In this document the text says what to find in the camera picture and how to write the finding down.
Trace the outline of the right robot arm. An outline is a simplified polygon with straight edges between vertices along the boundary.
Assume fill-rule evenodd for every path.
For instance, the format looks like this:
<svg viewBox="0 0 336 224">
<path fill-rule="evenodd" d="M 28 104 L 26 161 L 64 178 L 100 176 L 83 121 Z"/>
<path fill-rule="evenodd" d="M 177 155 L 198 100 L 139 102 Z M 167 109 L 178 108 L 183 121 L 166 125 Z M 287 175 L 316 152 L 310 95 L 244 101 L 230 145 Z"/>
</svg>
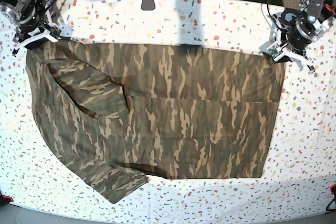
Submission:
<svg viewBox="0 0 336 224">
<path fill-rule="evenodd" d="M 12 55 L 40 40 L 57 42 L 62 29 L 52 20 L 56 0 L 1 0 L 1 15 L 16 27 Z"/>
</svg>

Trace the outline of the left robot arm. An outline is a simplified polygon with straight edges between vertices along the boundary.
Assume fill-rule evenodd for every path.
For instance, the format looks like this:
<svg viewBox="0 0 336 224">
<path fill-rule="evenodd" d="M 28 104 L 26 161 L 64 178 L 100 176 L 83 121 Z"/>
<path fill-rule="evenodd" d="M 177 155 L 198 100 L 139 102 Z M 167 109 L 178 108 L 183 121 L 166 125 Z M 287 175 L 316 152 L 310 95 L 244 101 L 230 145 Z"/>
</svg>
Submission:
<svg viewBox="0 0 336 224">
<path fill-rule="evenodd" d="M 315 67 L 307 57 L 307 47 L 334 25 L 333 0 L 299 0 L 299 9 L 286 8 L 281 14 L 270 13 L 271 1 L 267 1 L 266 8 L 275 36 L 266 53 L 275 63 L 299 62 L 314 73 Z"/>
</svg>

